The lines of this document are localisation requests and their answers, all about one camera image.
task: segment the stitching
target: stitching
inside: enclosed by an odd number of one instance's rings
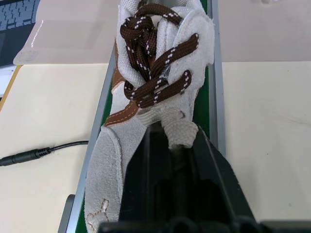
[[[112,86],[112,88],[111,88],[111,94],[112,95],[113,95],[113,92],[116,90],[116,88],[122,84],[122,82],[124,82],[124,81],[121,81],[121,82],[117,83],[116,85]]]
[[[135,14],[135,17],[139,17],[140,15],[146,15],[147,16],[148,13],[151,13],[153,15],[154,12],[156,12],[156,15],[159,15],[159,16],[162,15],[162,17],[167,18],[167,20],[163,21],[163,25],[166,26],[166,29],[164,31],[165,35],[168,35],[169,28],[171,28],[171,26],[169,25],[169,21],[177,27],[183,27],[183,18],[180,17],[173,10],[171,10],[165,6],[155,7],[152,5],[145,5],[145,4],[146,3],[144,0],[140,1],[139,5],[143,5],[143,6],[142,6],[142,8],[138,8],[138,11]],[[155,61],[154,64],[147,63],[146,60],[149,59],[149,57],[146,54],[146,52],[148,53],[148,51],[150,49],[150,45],[153,49],[154,49],[154,47],[156,47],[157,40],[156,40],[156,31],[154,30],[153,24],[150,23],[150,19],[148,18],[149,22],[148,22],[148,20],[143,20],[143,19],[146,19],[146,16],[141,17],[140,20],[138,18],[135,19],[135,18],[129,17],[129,18],[127,18],[127,20],[124,23],[124,25],[128,26],[128,29],[125,29],[124,26],[121,26],[121,29],[120,29],[121,36],[122,36],[122,38],[124,38],[124,40],[126,42],[128,59],[130,61],[131,66],[134,67],[134,69],[136,69],[136,71],[140,72],[140,74],[143,76],[143,78],[145,79],[146,82],[148,82],[148,77],[147,77],[148,75],[149,75],[149,79],[151,80],[149,82],[149,84],[142,85],[141,88],[137,92],[135,90],[132,90],[132,85],[128,81],[125,81],[124,94],[125,94],[126,98],[129,100],[136,100],[138,98],[138,96],[140,96],[139,99],[143,100],[143,104],[139,103],[138,107],[141,107],[141,105],[142,105],[143,106],[142,108],[149,107],[149,106],[153,105],[154,103],[161,102],[163,100],[166,100],[166,99],[172,97],[173,95],[177,95],[177,94],[179,94],[180,90],[184,90],[185,87],[189,86],[189,83],[187,83],[187,82],[183,83],[185,78],[181,77],[183,80],[180,80],[180,81],[178,80],[174,84],[172,84],[171,86],[169,85],[170,87],[168,89],[166,89],[166,92],[163,92],[160,96],[159,96],[160,93],[155,95],[154,90],[152,90],[153,88],[158,89],[160,86],[168,84],[167,81],[165,81],[165,83],[163,83],[161,85],[160,85],[161,81],[159,81],[159,83],[156,83],[158,76],[161,73],[165,73],[165,70],[167,69],[167,67],[169,67],[169,65],[171,63],[178,60],[179,58],[183,58],[186,55],[189,55],[190,53],[194,52],[195,47],[198,45],[197,44],[198,38],[195,38],[195,36],[198,37],[197,33],[193,34],[189,40],[182,42],[182,43],[178,44],[176,47],[173,47],[171,49],[167,48],[169,41],[168,41],[168,39],[166,39],[166,40],[164,40],[164,45],[167,49],[164,52],[164,54],[162,56],[158,57],[157,61]],[[191,17],[187,16],[186,18],[192,19],[193,17],[194,16],[192,14]],[[140,26],[142,24],[144,24],[145,29],[138,31],[137,29],[140,28]],[[145,42],[140,43],[140,42],[136,41],[142,37],[144,37],[147,40],[146,43]],[[137,49],[136,52],[134,53],[134,55],[129,52],[132,48]],[[149,67],[152,68],[152,72],[149,72],[149,74],[147,74],[148,73],[147,70],[149,71]],[[134,113],[133,112],[130,115],[128,115],[128,113],[131,111],[133,111],[133,108],[131,108],[131,110],[127,108],[126,112],[122,111],[122,112],[115,114],[112,117],[115,117],[116,119],[110,118],[106,122],[106,125],[125,121]]]
[[[117,115],[120,115],[120,114],[126,112],[126,111],[133,105],[133,103],[134,103],[134,102],[131,102],[130,105],[128,105],[123,111],[118,112],[118,113],[114,113],[114,114],[110,115],[110,116],[107,118],[106,121],[108,121],[108,119],[110,119],[110,118],[112,118],[112,117],[115,117],[115,116],[117,116]]]
[[[95,233],[95,228],[94,228],[93,224],[89,222],[88,217],[90,217],[90,216],[95,217],[95,216],[98,215],[99,213],[103,212],[104,215],[105,215],[105,217],[107,218],[107,221],[109,222],[109,218],[108,218],[108,215],[107,215],[107,212],[106,212],[107,209],[108,209],[108,206],[109,206],[109,200],[104,199],[103,202],[102,202],[102,205],[101,205],[101,209],[100,209],[99,211],[97,211],[97,212],[95,212],[95,213],[93,213],[93,214],[92,214],[92,213],[89,213],[89,214],[87,215],[86,221],[87,221],[88,225],[91,226],[91,228],[92,228],[92,230],[93,230],[94,233]]]
[[[128,116],[126,116],[126,117],[124,117],[124,118],[122,118],[122,119],[120,119],[120,120],[115,120],[115,121],[112,121],[112,122],[107,123],[106,126],[111,125],[111,124],[116,123],[116,122],[123,121],[123,120],[125,120],[125,119],[131,117],[132,115],[134,115],[136,112],[137,112],[137,109],[135,109],[132,113],[130,113],[130,115],[128,115]]]
[[[122,79],[124,79],[124,77],[118,78],[118,80],[115,81],[115,84],[113,86],[118,85],[122,81]]]

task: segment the white table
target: white table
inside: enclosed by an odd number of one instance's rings
[[[257,220],[311,219],[311,62],[223,63],[226,157]]]
[[[23,66],[0,111],[0,157],[88,140],[107,66]],[[0,232],[57,232],[85,152],[76,146],[0,167]]]

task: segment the shoe tongue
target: shoe tongue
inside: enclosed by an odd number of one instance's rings
[[[182,18],[185,18],[186,15],[192,10],[192,8],[184,6],[177,6],[171,9],[179,14]],[[174,46],[177,33],[178,26],[169,22],[165,18],[161,18],[157,28],[156,59],[158,59],[163,53]]]

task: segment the keyboard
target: keyboard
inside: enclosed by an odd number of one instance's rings
[[[0,31],[35,23],[40,0],[23,0],[0,6]]]

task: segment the desk surface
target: desk surface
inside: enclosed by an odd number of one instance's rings
[[[218,3],[224,62],[311,61],[310,0]]]
[[[223,63],[227,159],[257,220],[311,219],[311,62]]]
[[[0,157],[88,140],[107,65],[23,66],[0,111]],[[86,146],[0,167],[0,232],[57,232]]]

